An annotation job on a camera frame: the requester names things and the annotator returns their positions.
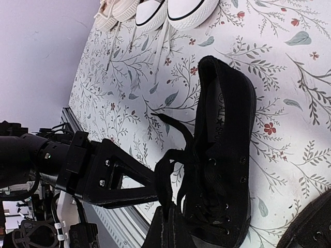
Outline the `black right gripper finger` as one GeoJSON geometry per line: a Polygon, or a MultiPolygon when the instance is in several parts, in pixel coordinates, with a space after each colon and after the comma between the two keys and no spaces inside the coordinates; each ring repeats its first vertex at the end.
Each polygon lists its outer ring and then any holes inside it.
{"type": "Polygon", "coordinates": [[[162,206],[157,207],[141,247],[178,247],[174,224],[175,210],[175,205],[171,205],[168,211],[163,210],[162,206]]]}

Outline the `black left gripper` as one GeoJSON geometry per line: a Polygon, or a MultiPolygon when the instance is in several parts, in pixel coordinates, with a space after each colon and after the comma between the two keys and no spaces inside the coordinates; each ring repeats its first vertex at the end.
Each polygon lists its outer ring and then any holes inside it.
{"type": "Polygon", "coordinates": [[[106,209],[158,200],[155,173],[109,139],[91,142],[78,131],[70,144],[31,135],[31,160],[43,179],[89,204],[106,209]],[[86,178],[83,177],[86,165],[86,178]]]}

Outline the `black front canvas sneaker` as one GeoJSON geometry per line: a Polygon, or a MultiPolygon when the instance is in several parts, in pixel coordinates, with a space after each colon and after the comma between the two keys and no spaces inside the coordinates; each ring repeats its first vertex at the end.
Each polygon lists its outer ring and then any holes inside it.
{"type": "Polygon", "coordinates": [[[160,206],[176,206],[178,247],[240,247],[251,220],[249,151],[256,110],[252,82],[209,55],[198,64],[200,96],[194,132],[159,114],[184,137],[156,164],[160,206]]]}

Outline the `black canvas sneaker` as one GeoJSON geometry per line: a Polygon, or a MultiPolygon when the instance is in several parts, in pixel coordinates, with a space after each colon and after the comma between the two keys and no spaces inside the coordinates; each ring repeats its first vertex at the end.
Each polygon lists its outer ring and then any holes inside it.
{"type": "Polygon", "coordinates": [[[330,190],[300,212],[277,247],[330,247],[330,190]]]}
{"type": "Polygon", "coordinates": [[[198,64],[200,96],[194,132],[159,114],[184,137],[156,164],[160,206],[176,206],[178,247],[240,247],[251,220],[249,151],[256,110],[252,82],[209,55],[198,64]]]}

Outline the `floral tablecloth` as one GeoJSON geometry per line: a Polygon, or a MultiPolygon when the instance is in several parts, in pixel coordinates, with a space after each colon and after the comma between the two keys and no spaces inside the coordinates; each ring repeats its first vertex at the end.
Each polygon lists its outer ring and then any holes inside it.
{"type": "Polygon", "coordinates": [[[330,1],[220,1],[196,29],[144,33],[135,20],[93,28],[69,106],[89,138],[112,140],[153,169],[194,130],[198,62],[212,55],[257,93],[250,145],[251,224],[243,247],[275,247],[330,188],[330,1]]]}

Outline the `beige sneaker left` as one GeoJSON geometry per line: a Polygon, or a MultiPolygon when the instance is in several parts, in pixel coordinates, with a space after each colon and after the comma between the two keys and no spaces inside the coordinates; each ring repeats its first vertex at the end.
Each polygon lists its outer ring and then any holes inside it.
{"type": "Polygon", "coordinates": [[[113,16],[113,10],[117,0],[102,0],[98,12],[94,15],[95,28],[98,31],[107,32],[111,30],[118,20],[113,16]]]}

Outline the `beige sneaker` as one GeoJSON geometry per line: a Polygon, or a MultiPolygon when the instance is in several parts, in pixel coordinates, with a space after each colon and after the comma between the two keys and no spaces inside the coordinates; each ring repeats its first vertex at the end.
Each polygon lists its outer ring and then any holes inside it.
{"type": "Polygon", "coordinates": [[[117,0],[102,0],[98,12],[94,15],[95,28],[98,31],[107,32],[111,30],[118,20],[113,16],[113,10],[117,0]]]}
{"type": "Polygon", "coordinates": [[[136,14],[139,0],[119,0],[115,1],[112,14],[119,22],[124,22],[136,14]]]}

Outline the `grey sneaker left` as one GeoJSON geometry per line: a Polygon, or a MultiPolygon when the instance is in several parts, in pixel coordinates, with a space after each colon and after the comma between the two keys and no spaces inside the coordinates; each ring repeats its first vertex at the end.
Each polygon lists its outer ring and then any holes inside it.
{"type": "Polygon", "coordinates": [[[166,20],[168,1],[139,1],[136,9],[136,27],[142,32],[158,29],[166,20]]]}

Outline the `grey sneaker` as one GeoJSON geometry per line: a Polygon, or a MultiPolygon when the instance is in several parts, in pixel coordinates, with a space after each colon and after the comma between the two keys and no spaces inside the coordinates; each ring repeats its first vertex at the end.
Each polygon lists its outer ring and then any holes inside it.
{"type": "Polygon", "coordinates": [[[194,29],[209,18],[218,2],[218,0],[169,0],[168,21],[176,30],[194,29]]]}
{"type": "Polygon", "coordinates": [[[136,9],[136,27],[142,32],[158,29],[166,20],[168,1],[139,1],[136,9]]]}

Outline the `beige sneaker right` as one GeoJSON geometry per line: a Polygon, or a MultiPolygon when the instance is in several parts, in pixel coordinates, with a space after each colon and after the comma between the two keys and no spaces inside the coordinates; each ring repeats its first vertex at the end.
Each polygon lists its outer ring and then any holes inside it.
{"type": "Polygon", "coordinates": [[[139,0],[119,0],[115,1],[112,14],[119,22],[124,22],[136,14],[139,0]]]}

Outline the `grey sneaker right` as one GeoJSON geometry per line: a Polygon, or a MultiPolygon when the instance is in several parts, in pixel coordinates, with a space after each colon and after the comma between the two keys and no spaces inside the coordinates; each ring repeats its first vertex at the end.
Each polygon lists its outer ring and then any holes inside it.
{"type": "Polygon", "coordinates": [[[176,30],[194,29],[209,18],[218,2],[218,0],[169,0],[168,21],[176,30]]]}

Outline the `aluminium front rail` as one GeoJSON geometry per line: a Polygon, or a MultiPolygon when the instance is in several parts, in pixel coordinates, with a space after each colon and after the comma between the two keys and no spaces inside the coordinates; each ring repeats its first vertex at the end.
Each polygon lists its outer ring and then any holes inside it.
{"type": "Polygon", "coordinates": [[[118,247],[140,247],[149,224],[135,206],[156,200],[154,173],[109,139],[89,141],[70,108],[62,121],[74,136],[56,185],[92,205],[118,247]]]}

